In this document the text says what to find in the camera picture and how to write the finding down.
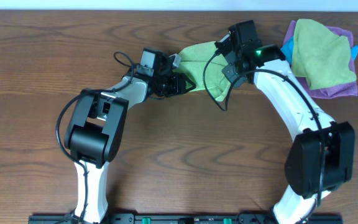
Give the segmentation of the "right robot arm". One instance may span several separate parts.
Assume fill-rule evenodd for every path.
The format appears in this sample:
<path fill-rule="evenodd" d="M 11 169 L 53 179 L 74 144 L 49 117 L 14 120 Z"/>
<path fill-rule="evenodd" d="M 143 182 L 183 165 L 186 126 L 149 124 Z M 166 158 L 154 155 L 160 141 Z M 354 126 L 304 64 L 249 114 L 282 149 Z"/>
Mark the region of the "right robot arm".
<path fill-rule="evenodd" d="M 253 21 L 229 28 L 227 78 L 255 85 L 273 104 L 292 138 L 285 162 L 288 186 L 269 223 L 308 223 L 323 198 L 352 178 L 355 131 L 337 123 L 307 94 L 276 45 L 263 45 Z"/>

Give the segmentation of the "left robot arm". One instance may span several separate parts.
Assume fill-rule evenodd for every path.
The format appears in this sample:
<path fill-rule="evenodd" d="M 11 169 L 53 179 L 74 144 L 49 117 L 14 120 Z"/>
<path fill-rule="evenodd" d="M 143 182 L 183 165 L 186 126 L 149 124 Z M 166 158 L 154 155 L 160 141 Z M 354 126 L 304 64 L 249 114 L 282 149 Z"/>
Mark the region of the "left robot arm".
<path fill-rule="evenodd" d="M 58 143 L 78 174 L 78 203 L 71 223 L 104 221 L 108 166 L 121 145 L 128 110 L 152 95 L 168 98 L 189 92 L 187 85 L 195 88 L 185 74 L 176 72 L 179 55 L 169 56 L 162 72 L 156 62 L 142 58 L 116 85 L 106 90 L 84 89 L 69 102 L 74 110 L 65 138 Z"/>

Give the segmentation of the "bright green cloth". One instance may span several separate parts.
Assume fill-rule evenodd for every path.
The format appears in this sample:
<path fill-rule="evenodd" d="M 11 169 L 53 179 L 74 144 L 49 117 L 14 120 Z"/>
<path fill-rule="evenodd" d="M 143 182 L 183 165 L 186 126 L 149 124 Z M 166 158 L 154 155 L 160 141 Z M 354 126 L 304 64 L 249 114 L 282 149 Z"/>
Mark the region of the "bright green cloth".
<path fill-rule="evenodd" d="M 204 91 L 203 71 L 208 60 L 217 50 L 214 42 L 205 42 L 202 44 L 191 45 L 184 48 L 179 56 L 181 62 L 176 72 L 184 73 L 196 83 L 193 91 Z M 208 64 L 205 74 L 208 91 L 218 102 L 225 99 L 230 82 L 222 73 L 222 69 L 227 65 L 224 57 L 218 55 Z"/>

